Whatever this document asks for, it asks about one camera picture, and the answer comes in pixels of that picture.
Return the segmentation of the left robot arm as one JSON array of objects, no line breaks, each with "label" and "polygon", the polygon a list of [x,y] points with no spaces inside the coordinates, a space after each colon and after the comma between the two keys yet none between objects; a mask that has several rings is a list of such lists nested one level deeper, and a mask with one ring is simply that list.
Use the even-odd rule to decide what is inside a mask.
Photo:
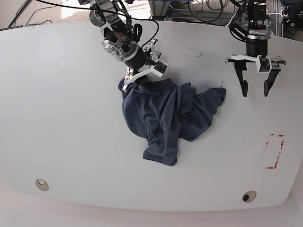
[{"label": "left robot arm", "polygon": [[245,43],[244,55],[233,54],[225,60],[232,63],[240,83],[244,97],[248,93],[248,82],[243,78],[243,72],[247,70],[247,63],[254,63],[258,73],[267,73],[268,78],[264,82],[264,96],[269,91],[281,71],[280,65],[286,65],[286,61],[279,55],[268,54],[268,39],[270,39],[269,27],[271,25],[270,14],[267,12],[265,0],[232,0],[238,7],[226,27],[230,34],[238,41]]}]

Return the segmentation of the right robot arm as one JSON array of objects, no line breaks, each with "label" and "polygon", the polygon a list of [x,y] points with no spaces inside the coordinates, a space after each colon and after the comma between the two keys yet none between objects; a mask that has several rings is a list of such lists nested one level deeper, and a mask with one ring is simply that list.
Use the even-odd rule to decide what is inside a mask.
[{"label": "right robot arm", "polygon": [[147,75],[162,77],[168,65],[160,60],[161,53],[155,50],[158,39],[152,36],[139,45],[143,34],[141,24],[132,24],[126,6],[121,0],[80,0],[80,5],[90,5],[89,19],[103,28],[105,51],[127,66],[122,90],[132,83],[140,83]]}]

